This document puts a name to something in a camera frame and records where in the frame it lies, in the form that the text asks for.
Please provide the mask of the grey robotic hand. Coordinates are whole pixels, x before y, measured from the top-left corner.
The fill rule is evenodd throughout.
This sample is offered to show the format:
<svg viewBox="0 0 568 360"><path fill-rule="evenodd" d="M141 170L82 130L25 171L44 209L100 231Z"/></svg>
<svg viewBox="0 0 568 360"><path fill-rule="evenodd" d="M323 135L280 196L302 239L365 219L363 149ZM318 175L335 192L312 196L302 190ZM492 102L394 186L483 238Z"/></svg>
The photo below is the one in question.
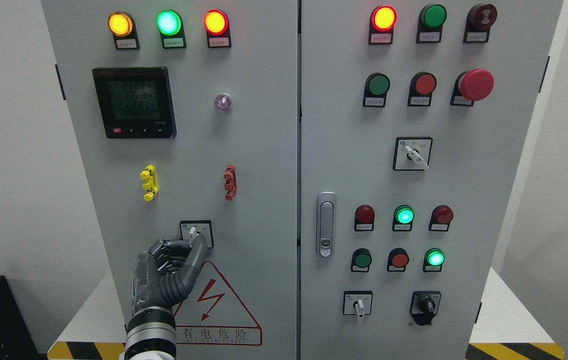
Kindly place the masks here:
<svg viewBox="0 0 568 360"><path fill-rule="evenodd" d="M208 239L196 231L189 240L160 239L137 256L133 276L135 315L158 306L171 310L186 300L208 253Z"/></svg>

